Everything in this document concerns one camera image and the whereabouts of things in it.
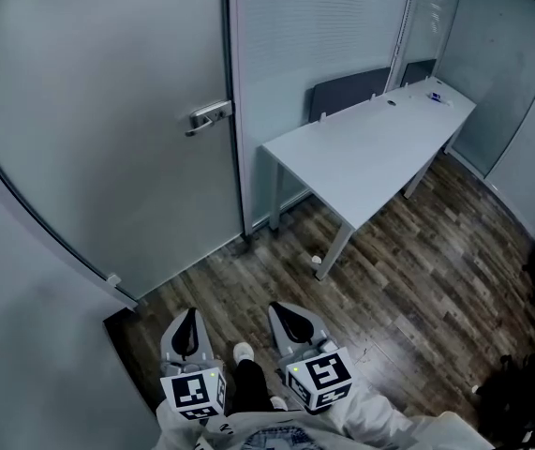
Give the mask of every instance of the person's leg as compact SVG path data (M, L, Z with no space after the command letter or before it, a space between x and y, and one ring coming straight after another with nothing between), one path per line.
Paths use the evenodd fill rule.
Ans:
M233 396L231 413L273 412L267 382L262 368L254 362L254 352L247 343L238 343L233 349L238 367L233 372L236 393Z

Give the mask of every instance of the white wall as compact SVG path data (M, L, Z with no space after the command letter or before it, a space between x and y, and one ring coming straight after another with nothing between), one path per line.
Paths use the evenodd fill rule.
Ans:
M102 325L122 307L0 203L0 450L155 443L156 419Z
M535 98L535 0L460 0L437 76L477 104L453 149L488 175Z

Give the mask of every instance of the white desk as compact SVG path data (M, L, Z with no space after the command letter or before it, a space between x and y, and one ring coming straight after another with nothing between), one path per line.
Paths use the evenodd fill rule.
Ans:
M427 94L432 91L452 106L431 100ZM410 196L437 151L458 134L474 108L456 90L430 78L265 143L275 162L270 227L279 226L285 168L342 220L316 274L323 279L352 234L412 178L405 191Z

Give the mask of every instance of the sleeve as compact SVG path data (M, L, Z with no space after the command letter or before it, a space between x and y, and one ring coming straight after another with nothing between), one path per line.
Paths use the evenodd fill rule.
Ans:
M364 377L355 381L347 398L324 417L343 435L377 448L405 446L413 422L395 410L388 398L374 391Z
M161 435L155 450L192 450L202 434L203 427L198 420L187 420L174 412L167 400L156 409L156 419Z

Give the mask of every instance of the white sweatshirt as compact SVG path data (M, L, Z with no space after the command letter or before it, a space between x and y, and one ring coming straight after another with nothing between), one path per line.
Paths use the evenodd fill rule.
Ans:
M206 427L186 420L163 401L156 411L156 450L490 450L458 415L407 418L357 380L347 398L320 415L305 411L247 412L211 417Z

